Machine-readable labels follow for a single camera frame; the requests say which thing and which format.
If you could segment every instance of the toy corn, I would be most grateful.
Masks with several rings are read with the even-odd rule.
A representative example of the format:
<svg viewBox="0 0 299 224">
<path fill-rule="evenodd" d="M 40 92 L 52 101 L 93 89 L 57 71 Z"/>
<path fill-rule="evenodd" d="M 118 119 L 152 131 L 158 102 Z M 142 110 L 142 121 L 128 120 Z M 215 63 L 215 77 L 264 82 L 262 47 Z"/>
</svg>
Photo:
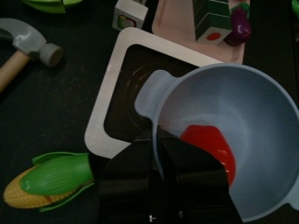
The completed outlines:
<svg viewBox="0 0 299 224">
<path fill-rule="evenodd" d="M 32 163 L 4 189 L 11 207 L 52 210 L 93 185 L 88 153 L 53 152 L 35 157 Z"/>
</svg>

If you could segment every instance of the toy hammer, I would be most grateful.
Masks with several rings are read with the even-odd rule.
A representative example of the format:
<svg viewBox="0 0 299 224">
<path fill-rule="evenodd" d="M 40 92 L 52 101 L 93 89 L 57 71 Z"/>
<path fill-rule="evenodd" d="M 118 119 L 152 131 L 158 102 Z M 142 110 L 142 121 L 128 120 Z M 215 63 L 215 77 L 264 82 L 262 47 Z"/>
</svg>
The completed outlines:
<svg viewBox="0 0 299 224">
<path fill-rule="evenodd" d="M 0 93 L 31 60 L 40 59 L 47 67 L 61 60 L 63 50 L 47 43 L 44 36 L 25 22 L 0 18 L 0 39 L 12 40 L 16 52 L 0 68 Z"/>
</svg>

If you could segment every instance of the green toy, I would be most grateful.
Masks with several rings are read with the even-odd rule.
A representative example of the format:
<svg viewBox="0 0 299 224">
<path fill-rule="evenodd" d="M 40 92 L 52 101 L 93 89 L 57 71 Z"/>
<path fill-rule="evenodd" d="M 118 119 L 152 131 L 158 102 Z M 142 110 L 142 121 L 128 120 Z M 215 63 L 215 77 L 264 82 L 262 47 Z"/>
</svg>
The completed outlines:
<svg viewBox="0 0 299 224">
<path fill-rule="evenodd" d="M 65 9 L 77 5 L 83 0 L 23 0 L 37 11 L 48 13 L 65 13 Z"/>
<path fill-rule="evenodd" d="M 11 207 L 52 210 L 63 206 L 93 185 L 89 154 L 53 152 L 32 159 L 33 168 L 23 172 L 4 190 Z"/>
</svg>

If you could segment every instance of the plastic toy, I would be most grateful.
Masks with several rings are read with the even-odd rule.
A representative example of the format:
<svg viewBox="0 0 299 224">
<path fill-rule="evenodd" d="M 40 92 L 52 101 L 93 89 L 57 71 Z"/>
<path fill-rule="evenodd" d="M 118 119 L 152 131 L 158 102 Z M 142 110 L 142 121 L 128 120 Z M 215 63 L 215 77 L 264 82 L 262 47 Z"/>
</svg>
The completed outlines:
<svg viewBox="0 0 299 224">
<path fill-rule="evenodd" d="M 65 9 L 77 5 L 83 0 L 23 0 L 37 11 L 65 13 Z"/>
<path fill-rule="evenodd" d="M 238 46 L 246 43 L 251 37 L 251 25 L 248 22 L 250 6 L 247 3 L 240 3 L 231 9 L 232 32 L 224 38 L 224 41 L 231 46 Z"/>
<path fill-rule="evenodd" d="M 89 154 L 53 152 L 32 159 L 24 171 L 4 189 L 11 207 L 52 210 L 63 206 L 93 185 Z"/>
<path fill-rule="evenodd" d="M 292 0 L 292 8 L 294 8 L 294 14 L 299 17 L 299 2 L 298 2 L 298 0 Z"/>
<path fill-rule="evenodd" d="M 13 41 L 16 48 L 15 54 L 0 68 L 1 92 L 31 60 L 41 60 L 47 67 L 55 67 L 61 61 L 63 50 L 47 43 L 33 27 L 13 18 L 0 18 L 0 39 Z"/>
<path fill-rule="evenodd" d="M 198 0 L 192 8 L 196 41 L 218 45 L 232 30 L 228 1 Z"/>
<path fill-rule="evenodd" d="M 143 28 L 148 8 L 146 1 L 118 0 L 112 27 L 122 31 L 127 27 Z"/>
</svg>

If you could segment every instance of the funnel handle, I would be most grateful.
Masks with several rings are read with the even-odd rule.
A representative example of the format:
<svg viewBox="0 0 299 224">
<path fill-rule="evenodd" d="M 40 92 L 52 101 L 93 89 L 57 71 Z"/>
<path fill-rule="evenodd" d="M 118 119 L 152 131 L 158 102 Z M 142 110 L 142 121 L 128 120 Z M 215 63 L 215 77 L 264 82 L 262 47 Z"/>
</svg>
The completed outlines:
<svg viewBox="0 0 299 224">
<path fill-rule="evenodd" d="M 135 110 L 140 116 L 155 119 L 159 103 L 178 78 L 164 70 L 156 70 L 147 79 L 135 99 Z"/>
</svg>

